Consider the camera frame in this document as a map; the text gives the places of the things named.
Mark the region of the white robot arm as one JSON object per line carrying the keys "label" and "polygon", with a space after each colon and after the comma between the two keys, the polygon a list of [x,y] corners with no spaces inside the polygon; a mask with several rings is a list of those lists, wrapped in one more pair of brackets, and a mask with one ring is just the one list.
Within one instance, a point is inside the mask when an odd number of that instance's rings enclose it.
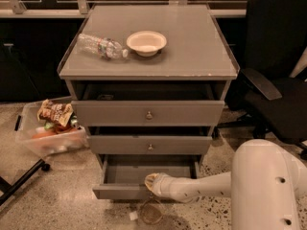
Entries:
{"label": "white robot arm", "polygon": [[307,194],[307,167],[277,144],[252,139],[236,150],[230,172],[200,179],[152,173],[145,185],[182,203],[229,196],[232,230],[301,230],[296,201]]}

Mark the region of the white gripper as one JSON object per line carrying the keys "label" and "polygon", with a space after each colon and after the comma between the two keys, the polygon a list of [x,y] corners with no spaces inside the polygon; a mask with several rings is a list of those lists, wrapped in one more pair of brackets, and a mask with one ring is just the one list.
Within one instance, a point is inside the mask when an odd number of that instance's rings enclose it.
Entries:
{"label": "white gripper", "polygon": [[145,186],[156,196],[172,197],[171,185],[175,179],[166,173],[151,173],[145,177]]}

